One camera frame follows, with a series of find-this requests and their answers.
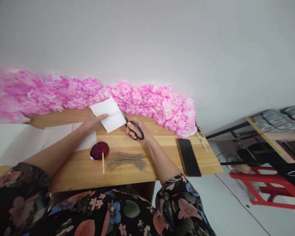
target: white paper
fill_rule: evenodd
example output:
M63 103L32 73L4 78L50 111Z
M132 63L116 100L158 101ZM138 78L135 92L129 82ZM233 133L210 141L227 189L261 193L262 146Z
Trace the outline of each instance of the white paper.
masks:
M90 108L95 116L105 113L108 114L108 117L101 121L107 133L112 132L126 123L126 120L113 97L110 97L101 103L94 104L90 106Z
M79 128L79 126L82 123L83 122L45 128L45 130L51 131L52 134L42 149L48 148L49 146L53 145L54 143L60 141L65 136L67 136L68 134L70 134L71 132L73 132L74 130ZM80 151L83 149L91 148L95 143L96 143L96 132L87 136L86 139L84 139L83 142L74 151L76 152L76 151Z
M54 126L54 127L47 127L45 130L52 131L50 138L47 140L45 145L43 146L42 150L45 148L50 147L51 145L57 143L65 136L72 132L72 124L62 125L62 126Z
M77 128L79 128L79 126L82 123L83 122L73 123L72 124L72 131L74 131ZM84 139L83 142L74 151L80 151L80 150L83 150L83 149L91 148L92 146L94 146L95 143L96 143L96 132L94 132L94 133L90 134L89 136L87 136L86 139Z
M25 124L0 124L0 166L14 166L38 153L51 132Z

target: twine bundle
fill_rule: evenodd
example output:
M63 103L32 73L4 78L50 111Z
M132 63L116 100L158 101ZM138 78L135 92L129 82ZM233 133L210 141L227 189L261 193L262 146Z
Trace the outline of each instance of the twine bundle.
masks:
M113 152L110 157L106 160L107 170L112 171L116 167L122 164L134 164L140 171L147 172L145 167L148 165L145 163L143 158L147 156L140 154L130 154L125 152Z

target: scissor blade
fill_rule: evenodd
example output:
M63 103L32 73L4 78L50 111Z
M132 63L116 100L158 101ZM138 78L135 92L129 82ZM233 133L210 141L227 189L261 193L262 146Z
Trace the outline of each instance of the scissor blade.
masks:
M124 116L124 119L126 120L126 121L128 121L128 118L126 117L126 115L124 114L124 112L120 109L120 111L121 111L121 114Z

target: woman's left hand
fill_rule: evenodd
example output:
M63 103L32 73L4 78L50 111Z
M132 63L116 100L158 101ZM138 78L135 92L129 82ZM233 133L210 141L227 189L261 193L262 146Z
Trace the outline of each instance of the woman's left hand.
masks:
M79 129L87 135L94 133L100 127L100 121L107 118L108 114L95 116L93 113L81 124Z

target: wooden tabletop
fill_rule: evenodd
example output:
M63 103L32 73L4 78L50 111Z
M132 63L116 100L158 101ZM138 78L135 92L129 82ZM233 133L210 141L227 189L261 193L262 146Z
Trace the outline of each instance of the wooden tabletop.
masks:
M36 128L44 129L51 126L59 126L71 123L82 122L86 115L90 115L89 108L85 110L71 110L67 109L63 112L52 112L48 115L32 116L32 121L28 124ZM178 166L183 172L182 161L176 139L175 133L169 129L158 125L153 118L142 117L135 115L134 117L143 121L154 138L162 146L169 158ZM97 142L104 141L109 145L109 153L114 151L126 153L144 153L147 158L144 159L147 163L146 172L140 171L134 165L121 165L112 172L105 171L102 173L102 162L92 162L89 158L91 148L74 152L68 160L59 169L50 183L51 192L70 191L77 189L86 189L93 187L114 186L132 183L141 183L158 180L157 172L152 159L149 155L146 146L141 142L131 139L126 133L125 126L122 126L111 133L107 133L104 127L96 131ZM197 158L200 171L203 175L223 172L223 169L214 155L206 138L202 138L206 145L208 152L205 151L196 135L188 138L191 141L194 154ZM10 167L0 167L0 175L6 172Z
M282 140L285 142L295 141L295 132L278 132L278 133L264 133L252 120L251 117L246 116L245 119L250 123L250 125L259 133L261 137L270 144L270 146L287 162L295 163L295 159L292 158L288 152L286 152L277 140Z

